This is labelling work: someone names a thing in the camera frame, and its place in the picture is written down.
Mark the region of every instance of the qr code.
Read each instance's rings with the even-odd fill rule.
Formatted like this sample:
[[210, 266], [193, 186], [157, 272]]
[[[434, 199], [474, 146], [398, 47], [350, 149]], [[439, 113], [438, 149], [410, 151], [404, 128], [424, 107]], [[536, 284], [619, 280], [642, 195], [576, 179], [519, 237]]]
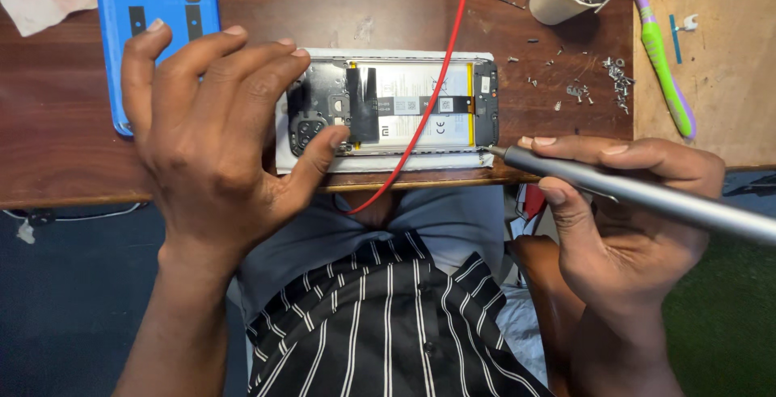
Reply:
[[418, 97], [394, 97], [393, 113], [395, 115], [420, 114], [420, 99]]
[[439, 113], [452, 112], [452, 99], [439, 99]]

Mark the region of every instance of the green mat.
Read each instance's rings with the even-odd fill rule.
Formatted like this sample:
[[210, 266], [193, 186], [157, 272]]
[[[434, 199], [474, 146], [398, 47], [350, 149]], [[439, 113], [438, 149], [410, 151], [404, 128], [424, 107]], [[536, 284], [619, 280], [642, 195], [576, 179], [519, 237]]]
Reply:
[[713, 235], [664, 317], [686, 395], [776, 395], [776, 248]]

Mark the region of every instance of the gray screwdriver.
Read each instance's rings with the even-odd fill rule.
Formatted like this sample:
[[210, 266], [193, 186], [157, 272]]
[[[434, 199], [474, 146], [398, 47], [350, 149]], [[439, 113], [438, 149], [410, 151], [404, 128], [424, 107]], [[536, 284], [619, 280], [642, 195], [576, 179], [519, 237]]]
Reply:
[[564, 159], [543, 158], [533, 151], [511, 146], [483, 147], [504, 164], [541, 177], [557, 177], [568, 184], [630, 203], [693, 227], [736, 234], [759, 243], [776, 245], [776, 220], [717, 200], [669, 186], [646, 182], [593, 165]]

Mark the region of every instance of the white cable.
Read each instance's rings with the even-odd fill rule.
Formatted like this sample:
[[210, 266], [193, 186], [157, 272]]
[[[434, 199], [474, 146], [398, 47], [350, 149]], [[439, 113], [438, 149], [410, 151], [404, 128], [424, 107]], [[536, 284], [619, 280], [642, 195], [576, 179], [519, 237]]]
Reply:
[[11, 211], [5, 211], [5, 210], [4, 210], [3, 212], [5, 212], [5, 214], [6, 214], [6, 215], [8, 215], [8, 216], [10, 216], [11, 218], [16, 218], [17, 220], [26, 220], [26, 219], [27, 219], [27, 218], [25, 218], [25, 217], [20, 217], [19, 215], [16, 215], [16, 214], [14, 214], [14, 213], [13, 213], [13, 212], [11, 212]]
[[96, 220], [97, 218], [115, 217], [116, 215], [123, 215], [125, 213], [130, 213], [130, 212], [134, 211], [135, 209], [138, 209], [140, 206], [141, 206], [140, 203], [135, 203], [134, 206], [130, 207], [126, 211], [113, 212], [113, 213], [103, 213], [102, 215], [95, 215], [94, 217], [57, 218], [55, 221], [58, 221], [58, 222], [82, 222], [83, 220]]

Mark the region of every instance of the hand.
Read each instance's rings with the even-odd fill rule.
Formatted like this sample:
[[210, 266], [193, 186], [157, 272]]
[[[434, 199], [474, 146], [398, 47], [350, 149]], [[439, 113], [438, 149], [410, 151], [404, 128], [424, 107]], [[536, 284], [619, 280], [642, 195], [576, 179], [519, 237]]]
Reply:
[[[719, 157], [660, 139], [523, 137], [519, 145], [546, 157], [640, 170], [662, 184], [713, 198], [725, 176]], [[546, 177], [538, 186], [557, 224], [563, 278], [604, 320], [659, 312], [674, 283], [706, 248], [703, 231], [660, 215], [594, 196], [594, 217], [587, 201], [566, 182]]]
[[291, 174], [267, 173], [262, 152], [275, 104], [310, 55], [290, 39], [245, 47], [247, 32], [234, 26], [192, 41], [156, 68], [171, 39], [170, 28], [154, 22], [127, 41], [121, 68], [124, 110], [165, 220], [159, 260], [229, 277], [310, 203], [349, 130], [326, 127]]

